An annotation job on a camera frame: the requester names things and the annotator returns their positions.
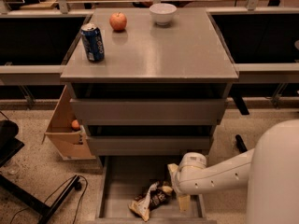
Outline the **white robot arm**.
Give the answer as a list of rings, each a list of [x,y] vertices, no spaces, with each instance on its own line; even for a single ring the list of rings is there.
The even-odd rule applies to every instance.
[[[179,206],[191,195],[248,188],[246,224],[299,224],[299,120],[268,129],[255,148],[208,167],[190,152],[168,166]]]

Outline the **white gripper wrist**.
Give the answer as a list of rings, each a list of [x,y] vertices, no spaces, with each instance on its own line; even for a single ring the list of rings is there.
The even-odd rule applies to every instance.
[[[174,163],[170,163],[167,165],[169,175],[171,177],[171,182],[173,185],[178,183],[178,170],[182,170],[186,167],[195,167],[199,169],[206,169],[206,157],[203,154],[197,152],[189,152],[186,153],[179,166]],[[183,194],[178,196],[178,206],[181,212],[185,212],[189,210],[190,207],[191,196],[188,194]]]

